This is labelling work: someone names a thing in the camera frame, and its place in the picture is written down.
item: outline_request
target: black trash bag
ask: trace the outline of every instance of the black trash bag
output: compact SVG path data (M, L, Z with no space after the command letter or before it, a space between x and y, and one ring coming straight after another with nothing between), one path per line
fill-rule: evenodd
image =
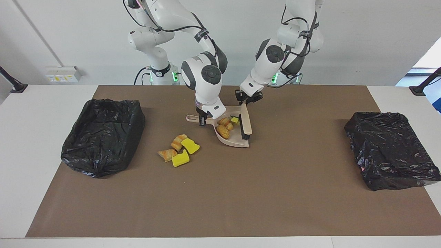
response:
M93 178L123 171L135 154L145 123L137 100L92 99L67 136L61 159Z
M404 115L358 112L344 129L371 190L421 187L441 181L440 170Z

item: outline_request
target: white table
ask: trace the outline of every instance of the white table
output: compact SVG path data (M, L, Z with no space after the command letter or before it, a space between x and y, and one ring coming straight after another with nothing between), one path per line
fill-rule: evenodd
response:
M0 105L0 247L439 248L432 237L24 238L60 164L65 137L97 86L29 85ZM382 112L407 116L441 166L441 115L408 88L368 87ZM426 187L441 213L441 183Z

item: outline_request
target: electrical outlet panel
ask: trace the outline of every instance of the electrical outlet panel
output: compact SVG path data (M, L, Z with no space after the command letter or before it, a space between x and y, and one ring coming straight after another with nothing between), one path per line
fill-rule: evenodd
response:
M51 83L78 83L81 74L76 66L47 66L46 78Z
M60 82L56 77L55 77L56 71L52 70L52 71L48 71L46 73L46 78L49 80L49 82L51 83L58 83Z

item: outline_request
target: black stand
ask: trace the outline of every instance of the black stand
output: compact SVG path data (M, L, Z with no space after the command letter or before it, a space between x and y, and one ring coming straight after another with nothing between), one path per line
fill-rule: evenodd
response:
M3 77L6 78L11 83L12 85L12 90L10 91L11 93L22 93L28 86L27 83L21 83L20 81L13 78L1 66L0 66L0 74L3 75Z
M426 96L424 94L424 88L428 86L435 78L441 76L441 67L438 68L432 75L430 75L426 80L424 80L423 83L421 83L418 86L410 86L409 89L411 89L412 93L415 96Z

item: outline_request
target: bread piece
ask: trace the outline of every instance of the bread piece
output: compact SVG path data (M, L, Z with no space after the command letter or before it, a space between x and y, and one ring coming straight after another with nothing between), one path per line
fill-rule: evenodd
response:
M217 124L222 125L224 127L227 126L228 123L230 123L230 119L228 117L225 117L217 122Z
M174 156L178 155L178 153L173 149L159 151L158 154L164 159L165 162L171 161Z
M233 123L231 123L231 122L229 122L227 125L225 125L225 127L229 130L229 131L231 131L231 130L233 130Z
M226 127L219 125L216 127L216 131L222 138L224 138L224 139L230 138L230 131L228 131L228 129Z
M187 135L185 135L185 134L181 134L181 135L178 135L174 140L173 140L173 142L171 143L171 146L176 150L176 151L180 151L181 149L182 149L182 145L181 145L181 142L184 140L184 139L187 139L188 137L187 137Z

